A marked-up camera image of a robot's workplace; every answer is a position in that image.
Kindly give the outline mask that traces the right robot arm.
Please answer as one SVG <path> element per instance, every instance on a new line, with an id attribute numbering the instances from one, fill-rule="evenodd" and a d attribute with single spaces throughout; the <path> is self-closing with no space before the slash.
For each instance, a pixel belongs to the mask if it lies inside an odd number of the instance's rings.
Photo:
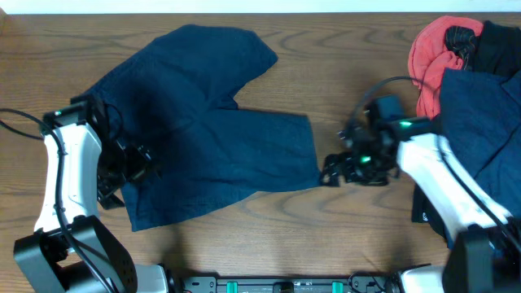
<path id="1" fill-rule="evenodd" d="M 407 173 L 426 195 L 453 246 L 445 265 L 402 269 L 382 292 L 518 292 L 520 221 L 464 169 L 447 138 L 426 117 L 408 117 L 387 95 L 364 104 L 368 124 L 351 122 L 339 136 L 347 151 L 328 155 L 319 182 L 385 186 L 391 170 Z"/>

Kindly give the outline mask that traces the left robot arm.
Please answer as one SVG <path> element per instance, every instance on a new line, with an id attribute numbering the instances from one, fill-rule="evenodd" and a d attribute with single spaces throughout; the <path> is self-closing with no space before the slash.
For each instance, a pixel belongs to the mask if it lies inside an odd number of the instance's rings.
<path id="1" fill-rule="evenodd" d="M 137 265 L 99 219 L 124 207 L 116 191 L 155 171 L 144 146 L 122 146 L 111 131 L 111 105 L 92 95 L 37 121 L 48 167 L 42 211 L 14 259 L 36 292 L 173 292 L 163 265 Z"/>

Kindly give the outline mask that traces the navy blue shorts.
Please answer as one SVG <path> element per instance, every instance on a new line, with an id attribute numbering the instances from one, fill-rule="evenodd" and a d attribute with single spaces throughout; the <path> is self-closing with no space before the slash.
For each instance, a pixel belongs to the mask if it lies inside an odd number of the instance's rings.
<path id="1" fill-rule="evenodd" d="M 317 186 L 309 119 L 243 110 L 235 101 L 277 59 L 252 31 L 189 24 L 90 87 L 113 106 L 122 143 L 149 148 L 160 167 L 123 186 L 133 231 L 202 216 L 258 191 Z"/>

